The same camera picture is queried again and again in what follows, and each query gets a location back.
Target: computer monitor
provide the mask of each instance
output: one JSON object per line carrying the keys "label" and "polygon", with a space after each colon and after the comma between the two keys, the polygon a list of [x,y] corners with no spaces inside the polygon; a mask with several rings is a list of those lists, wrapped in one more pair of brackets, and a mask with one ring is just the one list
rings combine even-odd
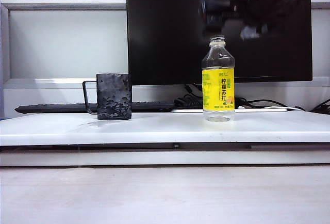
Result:
{"label": "computer monitor", "polygon": [[[127,0],[133,85],[201,83],[209,39],[219,34],[235,58],[236,82],[312,80],[310,0],[289,2],[282,12],[262,1]],[[253,16],[256,7],[254,20],[235,10]]]}

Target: white desk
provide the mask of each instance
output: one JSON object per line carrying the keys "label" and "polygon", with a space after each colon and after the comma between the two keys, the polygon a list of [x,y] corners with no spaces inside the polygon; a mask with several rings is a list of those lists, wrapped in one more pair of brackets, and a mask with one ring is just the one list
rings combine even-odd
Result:
{"label": "white desk", "polygon": [[[14,150],[1,165],[300,164],[330,163],[330,116],[303,111],[238,113],[233,122],[202,114],[133,113],[131,120],[99,121],[89,114],[37,114],[0,122],[1,146],[216,142],[251,143],[250,149]],[[273,142],[278,146],[266,146]]]}
{"label": "white desk", "polygon": [[[248,141],[257,148],[66,151],[49,146],[49,151],[3,150],[1,165],[330,163],[328,148],[304,146],[329,142],[329,123],[330,116],[296,111],[239,114],[231,123],[210,123],[201,114],[135,113],[115,122],[88,114],[40,114],[1,121],[3,148],[201,141]],[[273,142],[273,151],[263,150],[264,142]],[[287,150],[291,144],[298,149]],[[329,165],[1,168],[0,177],[2,224],[330,223]]]}
{"label": "white desk", "polygon": [[2,169],[1,224],[330,223],[330,166]]}

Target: mug handle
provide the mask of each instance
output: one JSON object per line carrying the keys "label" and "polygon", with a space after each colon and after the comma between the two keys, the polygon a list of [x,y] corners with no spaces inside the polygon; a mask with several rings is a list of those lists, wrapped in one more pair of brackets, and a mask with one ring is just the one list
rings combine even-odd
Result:
{"label": "mug handle", "polygon": [[82,89],[84,91],[84,99],[85,99],[85,107],[86,107],[86,111],[89,114],[92,115],[97,115],[97,112],[93,112],[90,108],[89,108],[89,103],[88,103],[88,97],[87,97],[87,90],[86,90],[86,83],[96,83],[96,81],[84,81],[82,83]]}

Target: yellow label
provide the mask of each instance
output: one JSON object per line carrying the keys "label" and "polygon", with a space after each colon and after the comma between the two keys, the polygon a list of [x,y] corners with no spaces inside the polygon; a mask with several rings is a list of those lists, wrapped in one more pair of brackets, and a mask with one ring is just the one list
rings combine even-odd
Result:
{"label": "yellow label", "polygon": [[234,68],[202,71],[203,108],[233,110],[235,108]]}

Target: white tabletop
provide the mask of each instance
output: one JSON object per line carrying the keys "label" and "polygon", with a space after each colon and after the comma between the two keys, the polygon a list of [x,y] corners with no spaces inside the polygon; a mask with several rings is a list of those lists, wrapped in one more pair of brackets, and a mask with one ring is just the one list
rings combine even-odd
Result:
{"label": "white tabletop", "polygon": [[1,224],[330,223],[330,166],[2,169]]}
{"label": "white tabletop", "polygon": [[89,114],[36,114],[0,121],[0,145],[139,142],[330,142],[330,116],[303,111],[237,113],[209,122],[201,113],[133,113],[100,121]]}

